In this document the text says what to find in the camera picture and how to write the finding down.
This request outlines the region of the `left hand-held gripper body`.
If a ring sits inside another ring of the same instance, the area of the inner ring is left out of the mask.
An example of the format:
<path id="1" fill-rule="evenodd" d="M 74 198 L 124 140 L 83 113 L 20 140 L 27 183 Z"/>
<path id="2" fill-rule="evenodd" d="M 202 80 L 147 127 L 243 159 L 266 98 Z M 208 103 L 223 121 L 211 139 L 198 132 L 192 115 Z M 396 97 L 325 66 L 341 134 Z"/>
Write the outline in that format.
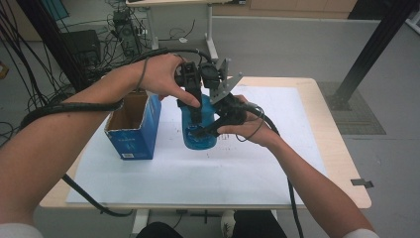
<path id="1" fill-rule="evenodd" d="M 204 62 L 196 65 L 193 61 L 185 62 L 175 74 L 175 82 L 197 99 L 201 98 L 201 84 L 205 88 L 217 89 L 220 84 L 219 71 L 213 63 Z"/>

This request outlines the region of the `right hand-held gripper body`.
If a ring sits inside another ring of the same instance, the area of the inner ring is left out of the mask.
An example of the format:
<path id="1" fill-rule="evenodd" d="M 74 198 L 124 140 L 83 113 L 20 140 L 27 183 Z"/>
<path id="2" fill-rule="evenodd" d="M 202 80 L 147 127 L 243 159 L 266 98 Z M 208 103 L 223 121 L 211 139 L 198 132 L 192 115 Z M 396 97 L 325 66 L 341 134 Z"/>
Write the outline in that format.
<path id="1" fill-rule="evenodd" d="M 237 99 L 232 90 L 243 78 L 239 72 L 229 76 L 230 59 L 224 59 L 216 69 L 216 79 L 209 87 L 210 103 L 219 115 L 222 125 L 240 125 L 245 122 L 246 110 L 243 102 Z"/>

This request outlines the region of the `black metal post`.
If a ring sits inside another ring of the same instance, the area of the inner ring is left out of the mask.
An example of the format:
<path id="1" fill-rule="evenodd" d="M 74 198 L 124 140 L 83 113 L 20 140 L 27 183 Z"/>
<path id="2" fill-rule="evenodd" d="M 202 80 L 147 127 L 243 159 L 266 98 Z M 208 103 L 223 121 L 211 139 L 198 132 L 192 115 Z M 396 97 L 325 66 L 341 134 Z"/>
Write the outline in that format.
<path id="1" fill-rule="evenodd" d="M 420 4 L 420 0 L 396 0 L 379 22 L 363 50 L 350 68 L 337 90 L 327 97 L 333 110 L 348 110 L 349 101 L 372 66 L 389 45 L 393 37 Z"/>

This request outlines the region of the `white paper sheet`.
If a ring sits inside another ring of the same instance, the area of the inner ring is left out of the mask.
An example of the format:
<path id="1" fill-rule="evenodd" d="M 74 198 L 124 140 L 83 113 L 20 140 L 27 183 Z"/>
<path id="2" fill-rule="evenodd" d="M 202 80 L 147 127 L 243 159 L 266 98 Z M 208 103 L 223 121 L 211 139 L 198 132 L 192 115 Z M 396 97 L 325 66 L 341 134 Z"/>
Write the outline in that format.
<path id="1" fill-rule="evenodd" d="M 81 155 L 75 181 L 106 205 L 277 207 L 300 204 L 267 149 L 221 135 L 209 150 L 183 143 L 181 111 L 172 97 L 161 104 L 151 160 L 122 160 L 104 130 L 98 129 Z"/>

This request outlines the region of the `person's left hand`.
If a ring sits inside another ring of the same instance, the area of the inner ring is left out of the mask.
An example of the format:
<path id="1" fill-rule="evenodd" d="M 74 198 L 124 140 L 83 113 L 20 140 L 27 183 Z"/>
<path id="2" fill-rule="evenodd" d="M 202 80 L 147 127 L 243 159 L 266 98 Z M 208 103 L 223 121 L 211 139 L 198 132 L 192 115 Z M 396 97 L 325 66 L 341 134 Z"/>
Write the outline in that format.
<path id="1" fill-rule="evenodd" d="M 184 59 L 174 54 L 165 54 L 143 61 L 143 71 L 136 85 L 160 98 L 173 96 L 186 105 L 198 107 L 199 102 L 192 94 L 181 89 L 175 82 L 175 71 L 184 63 Z"/>

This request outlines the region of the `person's black trousers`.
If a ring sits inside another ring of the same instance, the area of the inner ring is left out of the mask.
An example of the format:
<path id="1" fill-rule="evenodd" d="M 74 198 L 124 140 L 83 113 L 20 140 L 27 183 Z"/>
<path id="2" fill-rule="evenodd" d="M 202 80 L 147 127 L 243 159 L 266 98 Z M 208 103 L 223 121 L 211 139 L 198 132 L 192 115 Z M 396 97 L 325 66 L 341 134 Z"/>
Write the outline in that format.
<path id="1" fill-rule="evenodd" d="M 232 238 L 287 238 L 270 210 L 237 210 Z M 136 235 L 136 238 L 184 238 L 174 228 L 163 222 L 153 222 Z"/>

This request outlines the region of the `white table leg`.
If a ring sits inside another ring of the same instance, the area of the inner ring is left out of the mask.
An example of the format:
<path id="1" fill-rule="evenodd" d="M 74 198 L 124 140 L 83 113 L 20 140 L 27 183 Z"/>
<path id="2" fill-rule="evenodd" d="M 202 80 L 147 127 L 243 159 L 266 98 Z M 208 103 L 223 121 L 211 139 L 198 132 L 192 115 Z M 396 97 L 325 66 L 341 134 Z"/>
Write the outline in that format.
<path id="1" fill-rule="evenodd" d="M 132 235 L 137 235 L 148 225 L 150 211 L 148 209 L 137 209 L 133 219 Z"/>

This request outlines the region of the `white shirt sleeve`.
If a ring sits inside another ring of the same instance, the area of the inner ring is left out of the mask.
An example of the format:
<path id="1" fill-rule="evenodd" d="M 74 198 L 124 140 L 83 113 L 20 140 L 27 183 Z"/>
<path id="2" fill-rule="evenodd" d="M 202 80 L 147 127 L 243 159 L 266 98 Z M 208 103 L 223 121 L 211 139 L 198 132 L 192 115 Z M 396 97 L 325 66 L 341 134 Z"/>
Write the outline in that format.
<path id="1" fill-rule="evenodd" d="M 379 238 L 379 236 L 368 229 L 357 229 L 344 235 L 343 238 Z"/>
<path id="2" fill-rule="evenodd" d="M 34 226 L 22 223 L 0 224 L 0 238 L 44 238 Z"/>

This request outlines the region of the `grey tape piece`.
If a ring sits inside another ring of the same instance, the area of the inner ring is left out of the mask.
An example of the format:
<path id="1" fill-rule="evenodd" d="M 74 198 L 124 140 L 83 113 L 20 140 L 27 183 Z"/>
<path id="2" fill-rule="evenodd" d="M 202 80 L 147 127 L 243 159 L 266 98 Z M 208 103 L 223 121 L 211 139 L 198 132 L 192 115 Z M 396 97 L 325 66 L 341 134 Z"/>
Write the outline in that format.
<path id="1" fill-rule="evenodd" d="M 352 183 L 353 186 L 363 186 L 364 188 L 374 187 L 372 181 L 365 180 L 364 178 L 351 179 L 351 183 Z"/>

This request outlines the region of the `blue cardboard box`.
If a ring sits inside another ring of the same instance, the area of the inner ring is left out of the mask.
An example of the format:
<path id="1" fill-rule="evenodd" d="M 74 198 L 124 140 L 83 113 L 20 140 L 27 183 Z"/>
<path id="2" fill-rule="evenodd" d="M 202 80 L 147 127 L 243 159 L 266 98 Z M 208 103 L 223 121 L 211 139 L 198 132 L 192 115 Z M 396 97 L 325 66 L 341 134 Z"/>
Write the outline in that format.
<path id="1" fill-rule="evenodd" d="M 110 114 L 104 132 L 122 160 L 153 158 L 160 111 L 156 95 L 133 92 Z"/>

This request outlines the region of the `blue plastic bottle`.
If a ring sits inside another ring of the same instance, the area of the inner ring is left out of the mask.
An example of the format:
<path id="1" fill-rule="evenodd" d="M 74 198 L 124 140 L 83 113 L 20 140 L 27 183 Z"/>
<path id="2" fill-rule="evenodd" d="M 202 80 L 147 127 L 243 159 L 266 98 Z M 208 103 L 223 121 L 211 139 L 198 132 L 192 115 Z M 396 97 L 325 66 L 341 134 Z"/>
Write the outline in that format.
<path id="1" fill-rule="evenodd" d="M 214 122 L 215 110 L 210 103 L 209 97 L 203 94 L 201 108 L 195 109 L 198 111 L 198 115 L 201 117 L 200 122 L 194 122 L 192 120 L 192 107 L 187 106 L 180 100 L 177 101 L 177 105 L 181 110 L 182 135 L 184 145 L 191 150 L 207 150 L 213 148 L 216 145 L 216 138 L 214 136 L 210 134 L 204 134 L 203 136 L 199 137 L 193 135 L 193 133 L 198 129 L 203 129 Z"/>

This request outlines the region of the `person's white shoe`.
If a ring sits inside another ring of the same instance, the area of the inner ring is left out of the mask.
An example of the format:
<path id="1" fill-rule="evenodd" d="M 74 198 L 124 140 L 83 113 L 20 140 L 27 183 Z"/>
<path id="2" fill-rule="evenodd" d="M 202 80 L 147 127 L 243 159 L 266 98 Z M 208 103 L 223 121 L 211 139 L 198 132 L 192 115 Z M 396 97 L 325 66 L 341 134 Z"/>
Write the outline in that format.
<path id="1" fill-rule="evenodd" d="M 222 214 L 221 231 L 223 238 L 232 238 L 233 236 L 233 231 L 236 224 L 234 214 L 234 210 L 227 210 Z"/>

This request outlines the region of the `white-legged background desk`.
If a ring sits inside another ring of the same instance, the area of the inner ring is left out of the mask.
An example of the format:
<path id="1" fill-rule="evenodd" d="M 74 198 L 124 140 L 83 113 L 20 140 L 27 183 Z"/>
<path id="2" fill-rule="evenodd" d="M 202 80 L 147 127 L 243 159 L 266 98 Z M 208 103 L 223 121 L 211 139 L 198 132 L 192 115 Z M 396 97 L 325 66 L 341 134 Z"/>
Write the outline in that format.
<path id="1" fill-rule="evenodd" d="M 206 14 L 205 18 L 207 19 L 206 24 L 206 31 L 204 32 L 204 39 L 206 42 L 206 46 L 210 57 L 212 60 L 218 59 L 218 54 L 213 42 L 213 6 L 215 4 L 225 4 L 227 2 L 231 2 L 232 0 L 125 0 L 126 5 L 131 8 L 143 8 L 146 11 L 148 24 L 149 24 L 149 32 L 151 34 L 152 39 L 152 49 L 157 50 L 159 48 L 158 45 L 158 36 L 156 35 L 154 29 L 154 19 L 153 19 L 153 7 L 155 6 L 188 6 L 188 5 L 204 5 Z"/>

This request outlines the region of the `person's right hand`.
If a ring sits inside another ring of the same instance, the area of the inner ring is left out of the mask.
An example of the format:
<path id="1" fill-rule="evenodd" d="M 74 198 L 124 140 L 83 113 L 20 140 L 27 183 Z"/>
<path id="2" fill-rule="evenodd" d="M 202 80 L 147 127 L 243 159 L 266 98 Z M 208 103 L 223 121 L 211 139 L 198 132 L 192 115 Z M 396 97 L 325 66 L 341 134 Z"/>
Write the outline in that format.
<path id="1" fill-rule="evenodd" d="M 241 141 L 250 141 L 262 147 L 271 148 L 281 141 L 281 137 L 272 131 L 259 116 L 248 112 L 242 125 L 227 125 L 218 129 L 219 134 L 231 134 Z"/>

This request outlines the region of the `black equipment box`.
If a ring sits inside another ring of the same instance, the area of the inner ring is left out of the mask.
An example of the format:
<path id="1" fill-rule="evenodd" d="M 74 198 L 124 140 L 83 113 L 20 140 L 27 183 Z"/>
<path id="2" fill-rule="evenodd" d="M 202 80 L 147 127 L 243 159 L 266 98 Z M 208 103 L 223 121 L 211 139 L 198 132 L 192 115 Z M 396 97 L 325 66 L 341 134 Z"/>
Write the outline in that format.
<path id="1" fill-rule="evenodd" d="M 94 66 L 100 62 L 100 42 L 94 30 L 61 34 L 65 45 L 82 66 Z"/>

